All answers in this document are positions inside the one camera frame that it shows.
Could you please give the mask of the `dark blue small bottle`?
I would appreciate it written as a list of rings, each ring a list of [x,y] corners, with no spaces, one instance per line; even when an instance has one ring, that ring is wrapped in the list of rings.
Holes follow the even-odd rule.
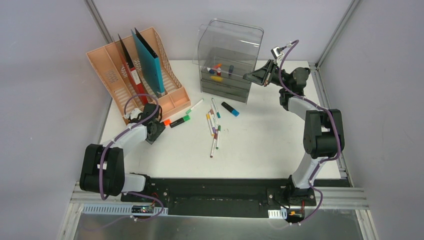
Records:
[[[233,65],[230,65],[230,66],[229,66],[229,68],[228,68],[228,76],[229,76],[229,77],[231,77],[231,76],[232,76],[233,71],[234,71],[234,66],[233,66]]]

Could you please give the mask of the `red folder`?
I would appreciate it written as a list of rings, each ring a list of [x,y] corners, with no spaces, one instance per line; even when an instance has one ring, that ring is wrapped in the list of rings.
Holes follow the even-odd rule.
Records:
[[[132,88],[134,89],[136,94],[147,94],[148,92],[146,91],[141,78],[139,76],[139,73],[132,61],[132,58],[121,38],[120,35],[118,35],[119,38],[119,44],[121,47],[121,52],[119,53],[120,59],[122,61],[122,64],[124,66],[124,70],[127,74],[127,77],[129,79],[129,82],[132,86]]]

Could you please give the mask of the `smoked clear drawer box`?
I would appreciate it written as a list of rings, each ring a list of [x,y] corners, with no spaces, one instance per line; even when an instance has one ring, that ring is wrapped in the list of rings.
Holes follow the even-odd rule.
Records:
[[[252,83],[243,75],[255,70],[264,35],[261,27],[215,18],[202,24],[197,33],[192,62],[198,65],[200,90],[203,93],[247,103]],[[222,64],[223,81],[210,79],[207,68]],[[228,76],[233,65],[232,76]]]

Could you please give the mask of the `red orange small bottle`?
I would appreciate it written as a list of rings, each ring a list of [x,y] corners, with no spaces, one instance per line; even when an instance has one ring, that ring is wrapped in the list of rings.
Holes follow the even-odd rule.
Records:
[[[218,68],[220,68],[222,66],[221,63],[215,65],[214,67],[212,67],[213,70],[218,70]]]

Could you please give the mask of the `blue white small bottle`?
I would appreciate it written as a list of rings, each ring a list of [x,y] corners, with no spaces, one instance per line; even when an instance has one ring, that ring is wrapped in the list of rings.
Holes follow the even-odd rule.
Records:
[[[207,68],[206,68],[206,70],[207,70],[207,72],[208,72],[208,73],[210,73],[210,74],[215,74],[215,70],[214,70],[214,69],[212,69],[212,68],[207,67]]]

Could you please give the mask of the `teal folder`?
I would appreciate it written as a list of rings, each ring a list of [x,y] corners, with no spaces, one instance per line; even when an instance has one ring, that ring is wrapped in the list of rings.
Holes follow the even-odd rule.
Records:
[[[136,28],[131,33],[140,61],[143,78],[153,93],[160,98],[166,94],[160,58]]]

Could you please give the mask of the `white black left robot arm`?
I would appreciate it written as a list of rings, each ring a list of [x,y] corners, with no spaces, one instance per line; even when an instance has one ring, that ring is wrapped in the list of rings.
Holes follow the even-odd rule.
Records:
[[[146,185],[148,176],[127,173],[124,158],[142,142],[152,145],[165,130],[162,108],[153,103],[129,114],[125,130],[102,144],[86,147],[80,174],[81,190],[99,193],[102,198],[133,192],[140,202],[152,198],[153,189]]]

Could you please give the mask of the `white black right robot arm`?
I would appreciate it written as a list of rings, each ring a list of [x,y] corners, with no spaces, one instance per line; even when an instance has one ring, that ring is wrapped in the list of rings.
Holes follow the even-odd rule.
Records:
[[[284,207],[307,203],[315,204],[314,181],[324,163],[339,158],[345,143],[341,111],[327,109],[305,97],[304,89],[311,70],[297,67],[288,73],[273,60],[243,79],[261,86],[275,84],[279,90],[279,104],[304,121],[303,148],[305,154],[296,169],[289,176],[280,196],[273,201]]]

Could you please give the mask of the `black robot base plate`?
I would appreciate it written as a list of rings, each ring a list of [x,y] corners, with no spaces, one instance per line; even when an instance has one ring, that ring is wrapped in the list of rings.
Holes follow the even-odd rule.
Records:
[[[268,218],[269,210],[316,206],[311,188],[297,190],[286,178],[151,178],[144,197],[122,194],[122,202],[162,201],[169,215],[196,217]]]

